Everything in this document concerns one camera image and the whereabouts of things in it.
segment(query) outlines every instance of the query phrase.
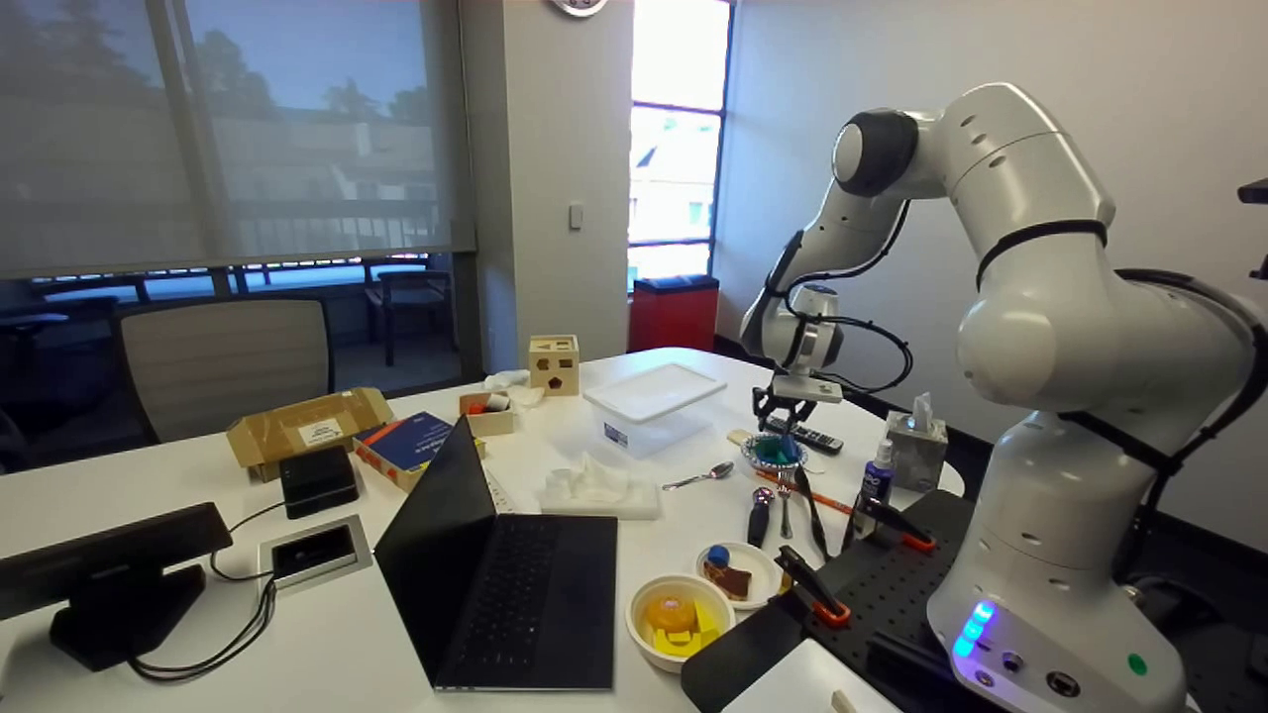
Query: computer monitor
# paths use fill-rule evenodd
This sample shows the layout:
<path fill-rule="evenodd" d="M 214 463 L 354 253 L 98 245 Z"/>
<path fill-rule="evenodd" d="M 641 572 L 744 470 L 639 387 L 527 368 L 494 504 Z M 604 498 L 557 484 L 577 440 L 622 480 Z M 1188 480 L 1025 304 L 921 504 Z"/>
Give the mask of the computer monitor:
<path fill-rule="evenodd" d="M 23 550 L 0 560 L 0 619 L 70 602 L 52 619 L 52 644 L 107 668 L 153 648 L 204 593 L 204 566 L 163 572 L 231 541 L 214 504 L 200 504 Z"/>

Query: clock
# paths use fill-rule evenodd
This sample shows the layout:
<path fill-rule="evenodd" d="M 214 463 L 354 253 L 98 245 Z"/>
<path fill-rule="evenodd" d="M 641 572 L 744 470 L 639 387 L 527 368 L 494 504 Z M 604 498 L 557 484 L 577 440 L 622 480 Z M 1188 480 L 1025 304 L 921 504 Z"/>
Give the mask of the clock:
<path fill-rule="evenodd" d="M 552 0 L 572 20 L 592 20 L 605 6 L 605 0 Z"/>

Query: laptop screen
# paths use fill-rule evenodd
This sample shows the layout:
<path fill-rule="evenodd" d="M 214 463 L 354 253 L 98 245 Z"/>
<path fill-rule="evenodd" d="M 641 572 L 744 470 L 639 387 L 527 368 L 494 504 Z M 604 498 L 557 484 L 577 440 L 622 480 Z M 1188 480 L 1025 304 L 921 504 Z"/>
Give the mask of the laptop screen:
<path fill-rule="evenodd" d="M 491 527 L 480 447 L 460 421 L 374 550 L 395 609 L 411 609 L 407 634 L 425 668 L 439 667 L 460 624 Z"/>

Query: notebook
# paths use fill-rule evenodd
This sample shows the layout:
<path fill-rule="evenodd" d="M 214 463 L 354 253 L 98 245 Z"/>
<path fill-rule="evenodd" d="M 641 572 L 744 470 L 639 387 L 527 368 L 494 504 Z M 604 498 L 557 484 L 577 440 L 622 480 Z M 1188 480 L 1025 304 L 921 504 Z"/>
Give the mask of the notebook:
<path fill-rule="evenodd" d="M 439 689 L 614 689 L 614 517 L 494 516 L 460 421 L 378 541 Z"/>

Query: table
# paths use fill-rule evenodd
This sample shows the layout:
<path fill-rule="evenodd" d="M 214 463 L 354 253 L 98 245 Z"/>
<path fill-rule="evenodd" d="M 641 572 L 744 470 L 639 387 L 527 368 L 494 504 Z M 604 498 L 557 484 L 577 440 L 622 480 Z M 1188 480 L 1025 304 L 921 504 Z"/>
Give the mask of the table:
<path fill-rule="evenodd" d="M 704 409 L 715 422 L 687 437 L 658 457 L 625 457 L 604 440 L 600 413 L 584 397 L 552 397 L 519 413 L 511 437 L 485 440 L 486 480 L 502 511 L 539 511 L 534 494 L 555 466 L 600 463 L 617 477 L 675 484 L 737 461 L 728 440 L 752 428 L 749 392 L 768 381 L 766 368 L 694 352 L 650 348 L 610 362 L 587 362 L 584 383 L 635 375 L 654 364 L 687 364 L 727 381 Z M 394 401 L 395 417 L 435 413 L 456 421 L 456 397 L 468 387 L 439 387 Z M 807 480 L 816 492 L 852 498 L 865 461 L 885 437 L 885 421 L 852 404 L 822 404 L 811 428 L 835 432 L 844 453 L 835 461 L 811 457 Z M 962 480 L 945 466 L 945 488 L 962 492 Z M 295 587 L 276 593 L 274 624 L 231 667 L 192 686 L 147 686 L 126 667 L 89 675 L 48 644 L 57 606 L 0 620 L 0 710 L 691 710 L 683 682 L 646 667 L 625 634 L 625 602 L 639 582 L 663 572 L 694 572 L 703 548 L 744 540 L 752 484 L 716 480 L 667 492 L 663 517 L 622 517 L 617 527 L 617 686 L 614 693 L 435 693 L 407 644 L 395 606 L 378 566 L 349 572 L 329 582 Z M 159 447 L 114 453 L 98 461 L 20 470 L 0 480 L 0 560 L 90 536 L 114 521 L 147 517 L 188 504 L 214 498 L 226 521 L 238 521 L 283 498 L 276 484 L 251 484 L 234 463 L 226 437 L 174 440 Z M 365 477 L 359 498 L 320 511 L 312 517 L 287 517 L 283 511 L 238 532 L 234 550 L 222 550 L 222 572 L 263 566 L 263 541 L 311 532 L 344 516 L 359 516 L 369 541 L 382 540 L 404 494 Z M 807 541 L 807 516 L 798 511 L 794 548 L 822 561 Z M 826 511 L 828 541 L 839 541 L 844 517 Z M 177 628 L 147 655 L 147 660 L 200 660 L 214 655 L 251 619 L 259 589 L 211 577 L 205 593 L 177 620 Z"/>

